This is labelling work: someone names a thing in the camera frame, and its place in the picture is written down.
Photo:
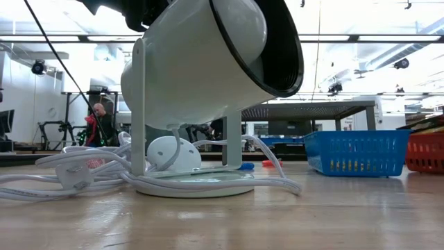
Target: table surface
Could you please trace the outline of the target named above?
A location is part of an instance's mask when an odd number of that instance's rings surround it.
[[[256,177],[276,176],[256,164]],[[49,174],[34,167],[0,174]],[[444,176],[332,178],[285,162],[278,187],[218,199],[166,199],[126,186],[50,202],[0,200],[0,249],[442,249]],[[50,188],[20,181],[1,186]]]

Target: orange basket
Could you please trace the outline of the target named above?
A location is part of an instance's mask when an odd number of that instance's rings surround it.
[[[405,162],[411,171],[444,174],[444,133],[410,135]]]

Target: power cord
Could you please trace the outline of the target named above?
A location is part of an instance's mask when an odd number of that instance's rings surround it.
[[[180,143],[177,129],[173,129],[173,134]],[[36,166],[39,168],[55,167],[56,176],[32,176],[25,174],[0,176],[0,183],[18,180],[60,183],[64,187],[64,190],[25,190],[3,187],[0,188],[0,198],[18,201],[50,201],[86,192],[113,190],[126,183],[136,188],[177,193],[205,192],[233,187],[274,186],[287,188],[296,195],[300,194],[302,188],[295,181],[286,178],[278,159],[259,138],[242,135],[241,139],[253,140],[271,160],[276,170],[278,170],[280,178],[267,177],[215,183],[182,183],[153,178],[150,177],[149,174],[145,176],[134,176],[131,174],[131,162],[128,161],[131,154],[131,139],[129,134],[122,132],[119,134],[120,147],[93,149],[89,147],[70,146],[64,148],[59,155],[49,156],[36,161]],[[195,147],[202,144],[226,144],[226,141],[202,141],[194,143]],[[172,156],[169,161],[174,162],[174,160],[172,160],[174,158],[175,156]],[[86,162],[96,159],[108,162],[96,169],[89,170],[86,167]]]
[[[83,100],[85,100],[86,104],[88,105],[89,111],[93,114],[95,120],[97,121],[97,126],[98,126],[98,128],[100,130],[100,133],[102,134],[102,138],[103,138],[103,141],[105,142],[105,146],[107,146],[108,145],[108,139],[106,137],[105,131],[103,130],[102,124],[100,123],[96,113],[94,112],[93,107],[89,103],[88,99],[86,98],[85,94],[81,90],[80,86],[77,84],[76,80],[74,80],[74,77],[71,75],[71,73],[69,72],[69,70],[67,69],[65,64],[63,63],[63,61],[60,58],[60,56],[58,55],[56,49],[54,49],[54,46],[52,45],[51,41],[49,41],[48,35],[44,31],[43,26],[41,25],[39,19],[35,15],[34,10],[32,9],[31,5],[29,5],[28,0],[24,0],[24,2],[26,4],[26,7],[28,7],[29,12],[33,16],[33,19],[34,19],[35,23],[37,24],[37,26],[39,26],[40,32],[42,32],[42,35],[44,36],[44,39],[46,40],[46,43],[49,45],[49,47],[51,48],[53,54],[56,56],[58,62],[62,65],[63,69],[66,71],[66,73],[68,74],[70,79],[74,82],[74,84],[78,88],[79,94],[82,96]]]

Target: blue object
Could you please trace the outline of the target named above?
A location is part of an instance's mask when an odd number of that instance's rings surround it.
[[[244,162],[242,163],[242,166],[238,170],[253,170],[255,168],[255,165],[251,162]]]
[[[410,132],[316,131],[304,137],[308,163],[327,176],[399,176]]]

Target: blue bin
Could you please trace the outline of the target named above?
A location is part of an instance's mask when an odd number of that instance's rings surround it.
[[[410,132],[316,131],[304,137],[308,163],[327,176],[399,176]]]

